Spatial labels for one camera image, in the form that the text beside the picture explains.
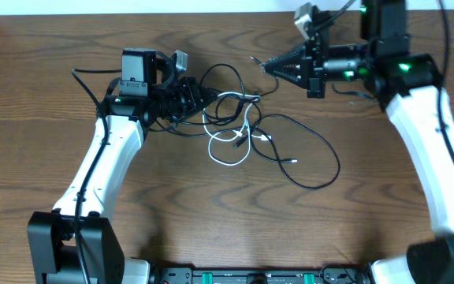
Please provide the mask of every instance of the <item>connector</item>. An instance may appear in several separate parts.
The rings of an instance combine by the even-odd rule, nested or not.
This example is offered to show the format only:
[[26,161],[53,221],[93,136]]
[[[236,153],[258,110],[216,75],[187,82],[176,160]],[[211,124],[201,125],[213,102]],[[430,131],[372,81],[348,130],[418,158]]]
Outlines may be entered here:
[[297,159],[282,159],[282,163],[297,163]]
[[267,137],[265,135],[261,135],[260,136],[260,140],[261,141],[269,141],[269,139],[267,139]]
[[241,137],[241,139],[236,141],[236,143],[234,143],[233,145],[234,149],[237,149],[239,146],[241,146],[244,143],[244,141],[246,141],[246,139],[248,139],[248,136],[243,136]]

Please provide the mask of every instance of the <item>black cable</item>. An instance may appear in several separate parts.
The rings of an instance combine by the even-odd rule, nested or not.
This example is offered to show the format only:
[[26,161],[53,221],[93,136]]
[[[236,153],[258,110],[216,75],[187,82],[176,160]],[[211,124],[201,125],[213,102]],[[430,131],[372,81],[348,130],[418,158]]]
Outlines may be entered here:
[[201,86],[203,86],[204,78],[206,78],[206,76],[210,73],[210,71],[213,70],[213,69],[215,69],[216,67],[219,67],[219,66],[228,67],[228,68],[230,68],[232,71],[234,71],[234,73],[235,73],[236,76],[237,76],[237,80],[239,80],[239,82],[240,82],[240,85],[241,85],[241,94],[243,94],[243,99],[244,99],[244,83],[243,83],[243,80],[241,79],[241,75],[239,74],[239,72],[237,72],[236,68],[232,67],[232,66],[229,65],[229,64],[225,64],[225,63],[218,63],[218,64],[215,64],[215,65],[211,66],[208,70],[206,70],[206,72],[204,73],[203,77],[201,77],[201,81],[199,82],[199,89],[201,88]]
[[342,268],[344,270],[344,272],[346,272],[346,275],[348,276],[348,278],[350,278],[350,280],[352,281],[352,283],[356,283],[356,280],[349,274],[348,270],[346,270],[346,268],[344,268],[344,266],[338,264],[338,263],[330,263],[330,264],[327,264],[325,265],[324,267],[322,267],[322,269],[320,269],[320,272],[319,272],[319,275],[318,277],[320,277],[323,282],[325,284],[331,284],[330,282],[326,281],[325,280],[325,276],[323,274],[323,271],[327,268],[327,267],[331,267],[331,266],[335,266],[335,267],[339,267],[339,268]]
[[316,32],[319,32],[321,31],[323,28],[327,28],[329,27],[331,24],[334,23],[334,21],[340,16],[342,15],[344,12],[346,12],[346,10],[351,6],[353,5],[353,3],[355,3],[356,0],[350,0],[348,3],[346,3],[346,5],[343,6],[343,8],[341,8],[339,11],[337,11],[330,19],[328,19],[326,22],[320,24],[318,27],[314,28],[314,30]]
[[110,84],[108,84],[108,88],[106,89],[105,96],[113,94],[115,88],[118,86],[118,82],[120,82],[121,80],[122,80],[122,78],[120,78],[120,77],[113,79],[110,82]]
[[280,81],[279,81],[276,77],[273,77],[273,76],[272,76],[272,78],[274,78],[274,80],[276,81],[276,84],[274,85],[274,88],[273,88],[272,90],[268,91],[268,92],[264,92],[264,93],[260,94],[260,97],[261,97],[261,98],[262,98],[263,96],[265,96],[265,95],[269,95],[269,94],[272,94],[272,93],[276,92],[276,91],[280,88]]
[[446,76],[448,75],[451,32],[449,30],[448,14],[446,13],[445,4],[442,0],[437,1],[441,7],[442,24],[445,32],[445,53],[442,66],[442,81],[437,90],[437,116],[439,118],[439,127],[441,128],[442,138],[445,141],[446,148],[448,149],[449,156],[454,165],[454,151],[451,142],[449,141],[448,134],[446,133],[446,128],[448,126],[446,125],[442,114],[442,88],[445,86]]
[[[263,119],[265,118],[284,118],[284,119],[287,119],[291,122],[293,122],[295,125],[298,125],[300,128],[308,131],[309,133],[315,135],[316,137],[320,138],[323,143],[325,143],[330,151],[333,153],[334,157],[336,158],[336,161],[337,161],[337,172],[336,174],[334,175],[334,177],[324,183],[324,184],[321,184],[321,185],[317,185],[317,186],[308,186],[308,185],[302,185],[300,184],[299,182],[297,182],[296,180],[294,180],[293,178],[290,177],[290,175],[288,175],[287,171],[285,170],[285,168],[283,167],[283,159],[280,159],[280,156],[279,154],[277,153],[277,149],[276,149],[276,145],[274,144],[273,140],[269,138],[269,136],[267,135],[267,133],[265,133],[263,130],[261,130],[259,128],[259,125],[260,123],[262,122]],[[314,130],[312,129],[309,129],[308,127],[306,127],[305,125],[303,125],[302,123],[298,122],[297,120],[293,119],[293,118],[290,118],[286,115],[283,115],[283,114],[268,114],[262,118],[260,118],[253,126],[253,129],[257,129],[263,136],[265,136],[267,138],[267,140],[271,143],[271,146],[273,147],[273,151],[274,151],[274,156],[275,156],[275,159],[273,158],[270,158],[269,156],[267,155],[264,155],[262,152],[260,152],[257,147],[255,146],[255,144],[253,143],[253,140],[251,140],[251,146],[253,147],[254,151],[259,154],[261,157],[263,157],[264,159],[267,159],[271,162],[276,162],[278,164],[278,166],[280,167],[280,170],[281,172],[283,173],[283,175],[291,182],[293,183],[294,185],[296,186],[299,186],[300,188],[302,189],[307,189],[307,190],[317,190],[317,189],[323,189],[331,184],[333,184],[337,178],[339,177],[339,173],[341,172],[341,162],[339,160],[339,156],[337,155],[336,153],[336,150],[334,150],[334,148],[332,147],[332,145],[329,143],[329,141],[327,141],[323,136],[321,136],[320,134],[318,134],[317,132],[315,132]]]
[[[260,108],[257,106],[257,103],[260,102],[260,98],[255,98],[255,99],[246,99],[244,97],[244,84],[243,84],[243,80],[241,79],[240,77],[240,74],[237,72],[237,70],[230,66],[230,65],[227,65],[227,64],[223,64],[223,63],[220,63],[220,64],[215,64],[213,66],[211,66],[203,75],[203,77],[201,78],[201,81],[199,83],[199,86],[202,85],[203,81],[204,81],[204,78],[207,76],[207,74],[215,67],[217,66],[227,66],[229,67],[230,69],[232,69],[234,71],[234,73],[237,75],[238,77],[238,80],[240,82],[240,85],[241,85],[241,88],[243,89],[243,96],[239,96],[239,95],[234,95],[234,94],[231,94],[231,95],[225,95],[224,97],[222,97],[218,103],[217,103],[217,106],[215,107],[215,112],[214,112],[214,115],[210,115],[208,114],[205,110],[203,110],[203,115],[205,117],[205,119],[207,120],[206,123],[199,123],[199,122],[189,122],[189,121],[179,121],[181,124],[186,124],[186,125],[197,125],[197,126],[204,126],[204,125],[215,125],[215,126],[226,126],[232,122],[234,122],[241,114],[241,112],[243,111],[243,108],[244,108],[244,104],[245,103],[253,103],[253,106],[255,106],[255,108],[257,109],[257,111],[259,112],[259,119],[252,125],[250,126],[250,133],[254,133],[254,132],[259,132],[261,133],[262,135],[264,135],[267,140],[271,143],[271,146],[274,150],[274,155],[275,155],[275,159],[274,158],[270,158],[269,156],[267,155],[264,155],[262,152],[260,152],[257,147],[255,146],[254,144],[254,140],[251,139],[251,146],[254,148],[254,151],[257,152],[257,154],[259,154],[259,156],[263,157],[264,159],[266,160],[269,160],[271,162],[274,162],[274,163],[278,163],[279,167],[280,167],[280,170],[281,172],[283,173],[283,175],[290,180],[291,183],[293,183],[294,185],[296,186],[299,186],[300,188],[302,189],[308,189],[308,190],[316,190],[316,189],[322,189],[328,185],[331,185],[333,182],[336,181],[337,177],[339,176],[339,173],[341,171],[341,162],[339,161],[339,157],[337,156],[337,153],[336,151],[334,150],[334,148],[332,147],[332,145],[323,137],[321,136],[320,134],[318,134],[317,132],[309,129],[308,127],[306,127],[305,125],[301,124],[300,122],[296,121],[295,119],[293,118],[290,118],[286,115],[283,115],[283,114],[269,114],[265,117],[262,116],[262,112],[260,110]],[[275,91],[277,91],[279,89],[279,80],[274,77],[275,81],[276,81],[276,85],[275,85],[275,88],[271,91],[268,91],[264,94],[261,94],[261,96],[263,95],[269,95],[271,93],[274,93]],[[215,88],[208,88],[208,90],[212,90],[214,92],[218,92],[218,93],[221,93],[220,90],[217,90]],[[220,105],[227,99],[227,98],[231,98],[231,99],[237,99],[239,102],[237,104],[237,107],[236,107],[236,111],[233,115],[230,115],[230,116],[227,116],[227,117],[223,117],[221,118],[219,115],[218,115],[218,110],[220,108]],[[322,139],[322,141],[329,147],[329,149],[331,150],[331,152],[334,154],[335,158],[336,158],[336,161],[337,161],[337,172],[335,174],[335,176],[333,177],[333,179],[329,182],[326,182],[325,184],[322,184],[322,185],[318,185],[318,186],[306,186],[306,185],[302,185],[300,184],[299,182],[295,181],[293,178],[291,178],[288,173],[286,172],[285,168],[282,166],[282,164],[284,163],[292,163],[294,159],[280,159],[279,157],[279,154],[277,153],[277,149],[276,149],[276,145],[274,144],[274,142],[269,138],[269,136],[259,128],[259,125],[261,123],[261,121],[265,118],[274,118],[274,117],[278,117],[278,118],[285,118],[285,119],[288,119],[289,121],[293,122],[294,124],[298,125],[299,127],[307,130],[308,132],[316,135],[317,137],[319,137],[320,139]],[[171,133],[173,135],[177,135],[177,136],[182,136],[182,137],[202,137],[202,136],[208,136],[209,134],[208,133],[199,133],[199,134],[186,134],[186,133],[182,133],[182,132],[179,132],[176,130],[176,128],[174,129],[171,129],[171,127],[165,127],[164,125],[162,125],[160,122],[156,122],[157,125],[159,125],[161,127],[160,130],[155,130],[155,129],[152,129],[151,131],[154,131],[154,132],[168,132],[168,133]],[[236,128],[231,128],[231,129],[222,129],[222,130],[218,130],[218,131],[215,131],[215,132],[212,132],[211,134],[214,135],[216,133],[223,133],[223,132],[228,132],[228,131],[232,131],[232,130],[239,130],[241,129],[242,126],[239,126],[239,127],[236,127]],[[237,148],[239,147],[245,140],[247,139],[247,137],[242,137],[240,140],[238,140],[235,144],[234,144],[234,147]],[[220,161],[220,162],[224,162],[224,163],[227,163],[225,161],[222,161],[220,160],[218,157],[215,157],[213,154],[211,154],[216,160]]]
[[332,83],[332,90],[334,92],[336,92],[337,94],[339,95],[354,95],[354,96],[358,96],[362,99],[368,99],[370,101],[376,101],[376,98],[374,98],[372,95],[369,95],[367,93],[364,93],[364,92],[359,92],[359,91],[346,91],[346,92],[343,92],[343,91],[339,91],[336,89],[336,84],[335,83]]
[[82,245],[82,236],[81,236],[81,228],[80,228],[80,211],[82,203],[84,202],[85,192],[87,191],[87,184],[91,178],[92,173],[94,172],[95,166],[97,165],[99,158],[101,157],[102,151],[107,145],[108,139],[110,137],[110,131],[108,130],[108,122],[106,121],[106,115],[99,113],[99,101],[95,98],[94,93],[87,87],[87,85],[78,77],[76,72],[78,73],[119,73],[121,70],[85,70],[85,69],[72,69],[71,74],[76,79],[76,81],[82,86],[82,88],[88,93],[91,97],[92,102],[94,102],[96,106],[96,110],[98,112],[99,118],[101,118],[102,126],[104,128],[104,137],[101,140],[101,146],[97,154],[95,155],[94,159],[92,160],[91,166],[88,168],[87,174],[85,174],[84,181],[80,187],[80,191],[76,193],[76,206],[75,206],[75,216],[73,219],[73,226],[75,232],[75,241],[76,241],[76,251],[78,252],[78,260],[80,261],[80,268],[82,270],[82,274],[84,276],[84,281],[87,284],[90,284],[91,280],[88,276],[87,264],[85,263],[85,255]]
[[88,69],[74,69],[78,73],[92,73],[92,74],[109,74],[109,73],[121,73],[122,69],[108,69],[108,70],[88,70]]

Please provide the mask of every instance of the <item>wooden table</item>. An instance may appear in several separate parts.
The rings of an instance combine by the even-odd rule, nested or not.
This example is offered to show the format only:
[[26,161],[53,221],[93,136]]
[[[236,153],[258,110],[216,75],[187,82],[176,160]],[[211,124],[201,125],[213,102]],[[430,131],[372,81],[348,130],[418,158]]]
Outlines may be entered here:
[[[430,52],[440,65],[438,14],[409,15],[413,51]],[[454,110],[454,12],[449,16]],[[344,15],[332,43],[360,42],[358,19]],[[229,63],[253,92],[274,82],[249,56],[266,60],[300,42],[291,13],[0,17],[0,282],[34,281],[27,222],[33,211],[51,210],[91,142],[95,108],[71,68],[118,68],[123,47],[179,49],[189,55],[189,75]],[[84,79],[100,97],[111,77]],[[207,84],[238,88],[228,70],[217,70]],[[407,150],[375,103],[332,92],[307,99],[283,82],[261,106],[328,139],[342,164],[337,181],[307,192],[255,154],[225,167],[210,160],[206,138],[150,133],[129,167],[113,220],[126,256],[197,267],[313,267],[365,263],[433,237]],[[287,166],[298,181],[317,185],[333,176],[333,157],[318,139],[277,119],[262,126],[283,156],[299,160]],[[216,149],[224,159],[243,154],[230,145]]]

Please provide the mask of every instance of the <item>white cable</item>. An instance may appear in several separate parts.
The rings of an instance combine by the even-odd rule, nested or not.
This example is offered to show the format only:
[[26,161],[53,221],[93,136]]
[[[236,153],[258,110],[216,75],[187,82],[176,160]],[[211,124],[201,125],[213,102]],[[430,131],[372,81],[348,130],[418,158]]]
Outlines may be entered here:
[[[218,97],[221,97],[223,95],[237,95],[239,97],[242,97],[243,94],[241,93],[238,93],[238,92],[223,92],[221,94],[218,95]],[[260,101],[260,95],[244,95],[245,97],[248,97],[248,98],[257,98],[259,99]],[[218,138],[217,135],[219,135],[220,133],[216,133],[214,135],[212,135],[210,133],[210,131],[208,130],[208,128],[206,127],[206,115],[203,114],[203,126],[204,126],[204,130],[206,130],[206,133],[208,133],[208,135],[210,136],[210,142],[208,143],[208,154],[210,155],[211,159],[213,159],[215,162],[217,163],[220,163],[224,166],[237,166],[239,164],[241,164],[249,155],[250,155],[250,151],[251,151],[251,138],[257,138],[257,139],[260,139],[262,141],[268,141],[267,137],[264,136],[264,135],[261,135],[261,136],[256,136],[256,135],[253,135],[250,131],[250,122],[248,121],[248,112],[250,111],[250,108],[253,106],[253,103],[250,103],[248,105],[248,107],[246,108],[246,110],[244,111],[244,120],[243,120],[243,125],[241,126],[240,130],[233,130],[233,132],[236,134],[234,137],[232,138],[229,138],[229,139],[222,139],[222,138]],[[246,131],[247,131],[247,135],[248,135],[248,150],[246,152],[246,155],[241,159],[239,160],[238,162],[235,162],[235,163],[224,163],[218,159],[216,159],[215,157],[213,157],[213,154],[211,154],[211,143],[213,142],[213,140],[218,140],[218,141],[221,141],[221,142],[232,142],[234,141],[235,139],[237,139],[238,137],[242,137],[243,136],[243,131],[244,129],[246,128]]]
[[250,110],[251,106],[253,106],[253,103],[250,103],[250,105],[248,105],[248,107],[246,108],[246,110],[244,111],[244,124],[243,124],[243,127],[246,126],[246,130],[248,132],[248,151],[246,152],[246,155],[239,161],[235,162],[235,163],[224,163],[218,159],[216,159],[215,157],[213,157],[213,155],[211,154],[211,142],[213,141],[213,139],[220,133],[216,133],[215,135],[213,135],[211,138],[210,138],[210,143],[208,143],[208,154],[210,154],[210,157],[211,159],[213,159],[215,162],[217,163],[220,163],[224,166],[237,166],[239,164],[241,164],[249,155],[250,155],[250,150],[251,150],[251,135],[250,135],[250,122],[248,121],[248,111]]
[[[223,92],[221,94],[218,95],[218,97],[221,97],[223,95],[237,95],[239,97],[242,97],[243,94],[241,93],[238,93],[238,92]],[[248,98],[259,98],[260,99],[260,95],[244,95],[245,97],[248,97]],[[233,132],[236,134],[234,137],[230,138],[230,139],[222,139],[222,138],[219,138],[217,137],[218,133],[213,135],[210,133],[210,131],[208,130],[208,128],[206,127],[206,116],[203,114],[203,126],[204,126],[204,130],[206,131],[206,133],[208,133],[208,135],[212,138],[212,139],[215,139],[215,140],[218,140],[218,141],[221,141],[221,142],[232,142],[234,141],[235,139],[237,139],[237,137],[242,137],[243,136],[243,129],[244,127],[246,126],[245,123],[243,123],[243,126],[241,127],[240,130],[233,130]]]

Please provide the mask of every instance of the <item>white wall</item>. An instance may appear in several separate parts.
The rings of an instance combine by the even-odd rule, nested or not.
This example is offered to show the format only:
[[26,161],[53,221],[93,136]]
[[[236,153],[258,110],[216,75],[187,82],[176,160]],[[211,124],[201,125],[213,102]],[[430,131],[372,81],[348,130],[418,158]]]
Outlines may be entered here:
[[[310,0],[0,0],[0,15],[85,13],[221,13],[295,11]],[[346,0],[314,0],[338,10]],[[409,9],[436,9],[437,0],[406,0]],[[445,0],[454,9],[454,0]],[[352,9],[358,9],[357,0]]]

